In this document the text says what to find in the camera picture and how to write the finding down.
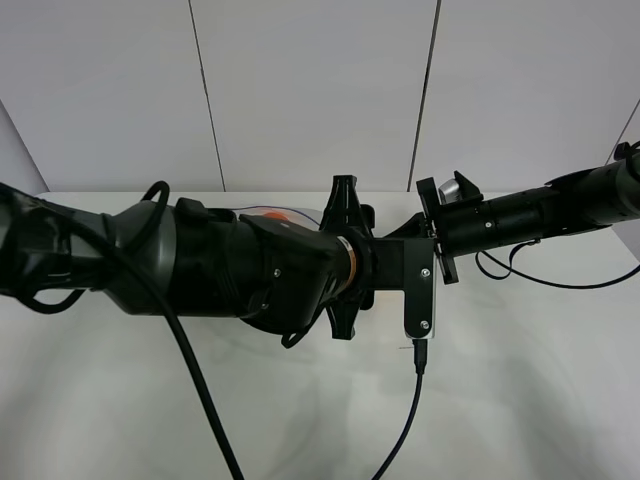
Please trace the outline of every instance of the cable connector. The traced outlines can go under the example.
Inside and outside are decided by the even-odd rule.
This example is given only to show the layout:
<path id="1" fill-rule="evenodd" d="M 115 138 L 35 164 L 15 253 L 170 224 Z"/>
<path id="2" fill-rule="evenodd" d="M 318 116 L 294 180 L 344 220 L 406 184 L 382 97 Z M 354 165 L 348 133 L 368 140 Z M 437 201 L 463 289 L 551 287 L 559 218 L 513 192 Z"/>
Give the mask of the cable connector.
<path id="1" fill-rule="evenodd" d="M 424 374 L 427 367 L 427 352 L 429 350 L 429 342 L 424 339 L 413 340 L 413 364 L 416 366 L 418 375 Z"/>

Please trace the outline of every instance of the cylindrical joint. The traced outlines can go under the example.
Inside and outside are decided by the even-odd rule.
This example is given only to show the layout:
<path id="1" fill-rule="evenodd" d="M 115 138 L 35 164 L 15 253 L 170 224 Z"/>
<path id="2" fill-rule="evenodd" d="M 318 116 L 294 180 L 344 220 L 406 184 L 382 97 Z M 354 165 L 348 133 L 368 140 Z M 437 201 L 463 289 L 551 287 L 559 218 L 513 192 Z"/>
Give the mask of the cylindrical joint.
<path id="1" fill-rule="evenodd" d="M 549 220 L 545 201 L 553 195 L 538 188 L 476 205 L 445 208 L 438 235 L 453 256 L 541 238 Z"/>
<path id="2" fill-rule="evenodd" d="M 640 154 L 630 165 L 640 172 Z M 629 173 L 626 160 L 593 170 L 572 190 L 580 214 L 595 225 L 612 225 L 640 217 L 640 182 Z"/>

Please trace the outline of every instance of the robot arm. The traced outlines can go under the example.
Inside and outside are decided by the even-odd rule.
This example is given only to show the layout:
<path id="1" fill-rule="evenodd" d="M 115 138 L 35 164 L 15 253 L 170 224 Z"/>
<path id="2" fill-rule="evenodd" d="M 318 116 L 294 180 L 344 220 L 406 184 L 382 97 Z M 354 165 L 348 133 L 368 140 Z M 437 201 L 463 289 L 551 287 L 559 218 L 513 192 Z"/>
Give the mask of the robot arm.
<path id="1" fill-rule="evenodd" d="M 130 274 L 70 228 L 75 222 L 130 255 L 178 315 L 239 317 L 283 336 L 290 347 L 325 309 L 333 337 L 351 339 L 374 292 L 400 290 L 407 336 L 430 338 L 436 259 L 445 283 L 454 283 L 457 256 L 639 218 L 640 154 L 627 146 L 618 157 L 622 161 L 487 201 L 458 172 L 439 192 L 433 179 L 422 180 L 424 211 L 385 238 L 373 237 L 374 210 L 359 203 L 351 176 L 334 178 L 317 232 L 279 219 L 236 217 L 186 198 L 171 207 L 163 182 L 115 216 L 0 185 L 0 294 L 32 306 L 40 290 L 69 289 L 75 297 L 103 290 L 127 313 L 159 313 Z M 158 202 L 151 201 L 155 193 Z"/>

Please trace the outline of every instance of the white wall panel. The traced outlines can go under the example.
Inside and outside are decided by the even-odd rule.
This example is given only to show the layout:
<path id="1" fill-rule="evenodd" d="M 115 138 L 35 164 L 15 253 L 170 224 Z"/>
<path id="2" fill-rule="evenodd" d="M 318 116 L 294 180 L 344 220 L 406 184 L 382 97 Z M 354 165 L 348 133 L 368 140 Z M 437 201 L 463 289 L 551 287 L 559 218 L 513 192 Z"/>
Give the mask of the white wall panel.
<path id="1" fill-rule="evenodd" d="M 0 182 L 23 192 L 47 191 L 29 152 L 0 101 Z"/>
<path id="2" fill-rule="evenodd" d="M 638 16 L 636 0 L 445 0 L 414 180 L 458 169 L 513 191 L 602 165 L 638 99 Z"/>
<path id="3" fill-rule="evenodd" d="M 4 0 L 0 98 L 52 190 L 219 190 L 183 0 Z"/>
<path id="4" fill-rule="evenodd" d="M 194 0 L 230 190 L 402 190 L 435 0 Z"/>

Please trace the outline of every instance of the black cable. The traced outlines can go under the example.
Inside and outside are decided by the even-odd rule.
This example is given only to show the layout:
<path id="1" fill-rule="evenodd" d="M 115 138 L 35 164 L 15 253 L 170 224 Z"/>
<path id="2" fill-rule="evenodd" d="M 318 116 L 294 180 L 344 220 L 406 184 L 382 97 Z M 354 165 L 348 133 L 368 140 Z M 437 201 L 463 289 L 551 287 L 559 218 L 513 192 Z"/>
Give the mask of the black cable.
<path id="1" fill-rule="evenodd" d="M 542 280 L 540 278 L 532 277 L 531 275 L 527 275 L 526 273 L 522 273 L 522 272 L 519 272 L 518 270 L 514 269 L 513 268 L 513 259 L 516 256 L 516 254 L 520 250 L 522 250 L 522 248 L 530 246 L 530 245 L 535 245 L 536 243 L 539 243 L 539 242 L 538 241 L 533 241 L 533 242 L 521 243 L 520 245 L 516 245 L 514 248 L 512 248 L 511 252 L 509 252 L 509 265 L 504 264 L 503 262 L 498 260 L 496 257 L 491 255 L 490 253 L 478 252 L 475 255 L 476 265 L 478 266 L 478 269 L 480 269 L 480 271 L 485 276 L 487 276 L 487 277 L 489 277 L 489 278 L 491 278 L 493 280 L 504 280 L 504 279 L 508 278 L 509 275 L 511 275 L 513 273 L 514 275 L 518 275 L 519 277 L 525 278 L 525 279 L 530 280 L 530 281 L 535 282 L 535 283 L 539 283 L 541 285 L 547 285 L 549 287 L 555 287 L 555 288 L 564 288 L 564 289 L 567 289 L 567 290 L 594 290 L 594 289 L 597 289 L 597 288 L 610 287 L 611 285 L 616 285 L 617 283 L 624 282 L 625 280 L 628 280 L 629 278 L 633 277 L 634 275 L 637 275 L 638 273 L 640 273 L 640 265 L 638 265 L 636 268 L 631 270 L 629 273 L 626 273 L 626 274 L 622 275 L 621 277 L 615 278 L 613 280 L 609 280 L 608 282 L 596 283 L 596 284 L 593 284 L 593 285 L 566 285 L 564 283 L 549 282 L 547 280 Z M 506 275 L 502 275 L 502 276 L 494 275 L 492 273 L 489 273 L 482 266 L 482 264 L 480 263 L 480 254 L 484 255 L 485 257 L 487 257 L 488 259 L 490 259 L 491 261 L 493 261 L 497 265 L 500 265 L 502 268 L 507 270 L 508 273 Z"/>
<path id="2" fill-rule="evenodd" d="M 204 376 L 202 375 L 202 370 L 200 370 L 198 360 L 195 356 L 195 353 L 193 352 L 191 344 L 189 343 L 189 338 L 182 328 L 180 320 L 171 308 L 171 305 L 169 305 L 162 292 L 158 289 L 155 281 L 144 271 L 142 271 L 130 259 L 128 254 L 111 245 L 107 240 L 102 238 L 89 227 L 86 227 L 85 225 L 82 225 L 81 223 L 78 223 L 72 218 L 69 218 L 61 213 L 51 213 L 52 215 L 66 222 L 73 233 L 89 243 L 104 258 L 125 269 L 154 299 L 158 308 L 162 312 L 162 315 L 167 320 L 167 324 L 169 325 L 169 328 L 171 329 L 171 332 L 173 333 L 173 336 L 178 343 L 178 347 L 180 348 L 180 352 L 182 353 L 184 361 L 187 365 L 187 369 L 191 374 L 191 378 L 193 379 L 196 391 L 198 392 L 198 397 L 200 398 L 200 402 L 202 403 L 202 407 L 204 408 L 204 412 L 207 416 L 207 420 L 209 421 L 209 425 L 211 426 L 211 430 L 213 431 L 216 441 L 218 442 L 220 451 L 222 452 L 222 455 L 227 463 L 229 472 L 231 473 L 231 476 L 234 480 L 244 480 L 244 476 L 242 474 L 242 471 L 240 470 L 240 466 L 238 465 L 238 462 L 235 458 L 233 449 L 231 448 L 229 440 L 227 439 L 227 435 L 225 434 L 222 422 L 220 421 L 220 417 L 218 416 L 218 412 L 216 411 L 213 399 L 211 398 L 207 383 L 204 379 Z"/>
<path id="3" fill-rule="evenodd" d="M 143 195 L 141 201 L 149 201 L 152 200 L 158 193 L 160 193 L 160 198 L 156 203 L 151 215 L 147 218 L 147 221 L 144 223 L 142 228 L 136 235 L 131 239 L 130 242 L 125 245 L 124 249 L 129 254 L 136 253 L 140 248 L 144 246 L 147 241 L 151 238 L 151 236 L 155 233 L 162 221 L 162 215 L 167 207 L 169 202 L 169 184 L 164 181 L 159 181 L 154 183 L 149 190 Z M 46 272 L 39 272 L 39 276 L 46 276 Z M 39 278 L 31 278 L 27 279 L 28 284 L 39 283 Z M 30 308 L 31 310 L 43 314 L 43 315 L 54 315 L 56 313 L 62 313 L 68 308 L 71 308 L 80 297 L 84 294 L 85 290 L 74 290 L 72 291 L 67 298 L 62 300 L 59 303 L 54 305 L 50 305 L 48 303 L 42 303 L 39 300 L 36 300 L 33 296 L 23 296 L 17 295 L 16 299 L 22 303 L 25 307 Z"/>
<path id="4" fill-rule="evenodd" d="M 427 365 L 428 343 L 426 340 L 414 340 L 413 345 L 413 363 L 416 366 L 416 390 L 413 394 L 413 401 L 411 402 L 409 416 L 407 417 L 407 421 L 404 424 L 404 428 L 402 429 L 400 438 L 398 438 L 398 441 L 393 446 L 393 449 L 391 449 L 391 453 L 389 453 L 378 471 L 373 477 L 371 477 L 371 480 L 380 480 L 391 465 L 391 462 L 395 460 L 396 455 L 398 455 L 398 452 L 402 448 L 402 444 L 407 438 L 407 435 L 409 435 L 409 430 L 411 430 L 413 419 L 415 418 L 416 412 L 418 411 L 418 403 L 420 403 L 420 392 L 422 391 L 422 378 L 424 377 L 424 369 Z"/>

